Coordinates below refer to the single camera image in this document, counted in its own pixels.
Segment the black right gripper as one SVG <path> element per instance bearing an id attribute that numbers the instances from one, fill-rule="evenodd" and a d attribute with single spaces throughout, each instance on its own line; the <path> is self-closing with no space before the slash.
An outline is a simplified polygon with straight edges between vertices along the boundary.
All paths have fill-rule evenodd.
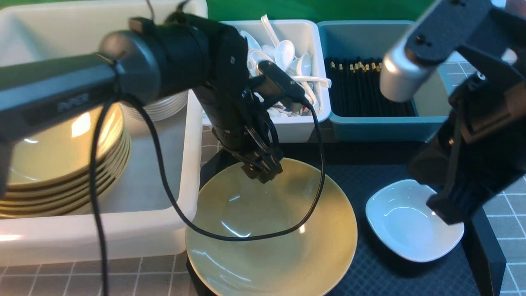
<path id="1" fill-rule="evenodd" d="M 439 185 L 426 205 L 447 225 L 470 220 L 490 199 L 525 174 L 525 50 L 517 60 L 492 66 L 503 77 L 516 70 L 509 88 L 476 69 L 449 98 L 445 123 L 408 165 L 421 184 Z"/>

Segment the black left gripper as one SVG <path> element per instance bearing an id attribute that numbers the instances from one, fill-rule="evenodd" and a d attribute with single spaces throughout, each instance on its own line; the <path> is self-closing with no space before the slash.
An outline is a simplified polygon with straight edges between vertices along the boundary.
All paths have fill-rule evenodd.
<path id="1" fill-rule="evenodd" d="M 251 97 L 247 53 L 247 42 L 237 30 L 213 32 L 208 77 L 194 92 L 224 150 L 244 163 L 248 178 L 265 184 L 283 172 L 282 154 L 270 145 L 268 114 Z"/>

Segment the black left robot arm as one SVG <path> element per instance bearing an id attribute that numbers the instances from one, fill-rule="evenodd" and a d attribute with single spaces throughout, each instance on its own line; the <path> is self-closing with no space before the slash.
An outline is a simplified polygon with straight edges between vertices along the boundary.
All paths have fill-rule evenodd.
<path id="1" fill-rule="evenodd" d="M 1 193 L 13 148 L 25 137 L 117 100 L 137 110 L 193 90 L 223 147 L 252 179 L 278 174 L 281 156 L 267 109 L 275 76 L 249 77 L 247 41 L 233 26 L 181 11 L 162 25 L 135 17 L 97 52 L 1 68 Z"/>

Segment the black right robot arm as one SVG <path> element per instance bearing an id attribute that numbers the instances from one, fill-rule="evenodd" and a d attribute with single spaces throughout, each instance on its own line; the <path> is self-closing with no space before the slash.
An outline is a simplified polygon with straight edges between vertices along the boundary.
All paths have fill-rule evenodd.
<path id="1" fill-rule="evenodd" d="M 380 90 L 406 102 L 453 52 L 476 73 L 448 98 L 448 118 L 407 166 L 441 185 L 427 206 L 448 225 L 468 221 L 525 174 L 524 16 L 490 0 L 437 0 L 383 58 Z"/>

